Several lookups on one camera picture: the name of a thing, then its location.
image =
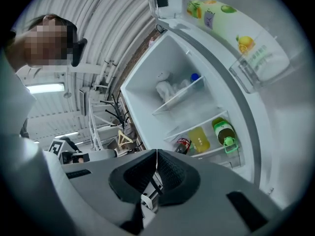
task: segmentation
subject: white plastic bag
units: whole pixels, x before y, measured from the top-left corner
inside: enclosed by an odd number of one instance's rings
[[[164,102],[167,102],[175,95],[173,87],[167,81],[159,82],[156,89]]]
[[[180,90],[185,89],[190,85],[189,80],[183,80],[180,84],[173,84],[173,89],[175,93],[178,93]]]

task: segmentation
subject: green bottle cap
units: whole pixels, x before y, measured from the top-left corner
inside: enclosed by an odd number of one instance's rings
[[[229,137],[225,138],[224,144],[227,145],[227,146],[231,146],[231,145],[234,144],[234,139],[229,136]]]

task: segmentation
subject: bottle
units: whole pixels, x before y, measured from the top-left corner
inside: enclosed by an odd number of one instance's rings
[[[190,142],[190,147],[186,155],[189,155],[189,156],[196,155],[198,152],[196,151],[195,148],[196,146],[193,144],[193,142]]]
[[[212,126],[220,144],[231,146],[235,143],[235,132],[229,122],[219,117],[212,121]]]
[[[210,148],[210,142],[208,141],[202,127],[196,127],[188,132],[188,136],[195,145],[197,152],[205,152]]]
[[[193,73],[190,77],[190,81],[191,83],[194,83],[196,80],[198,80],[200,78],[200,75],[197,73]],[[194,89],[201,89],[203,88],[203,81],[198,81],[197,83],[195,83],[193,85]]]
[[[191,141],[188,140],[187,138],[181,137],[180,139],[178,139],[176,143],[175,152],[186,155],[190,147],[190,142]]]

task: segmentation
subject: fluorescent light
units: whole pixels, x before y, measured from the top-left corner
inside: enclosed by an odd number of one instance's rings
[[[73,136],[73,135],[77,135],[79,134],[79,132],[72,132],[72,133],[69,133],[69,134],[64,134],[64,135],[59,135],[59,136],[55,136],[56,139],[62,137],[62,136]]]
[[[63,83],[54,83],[54,84],[41,84],[27,87],[30,90],[31,94],[43,93],[43,92],[63,92],[64,84]]]

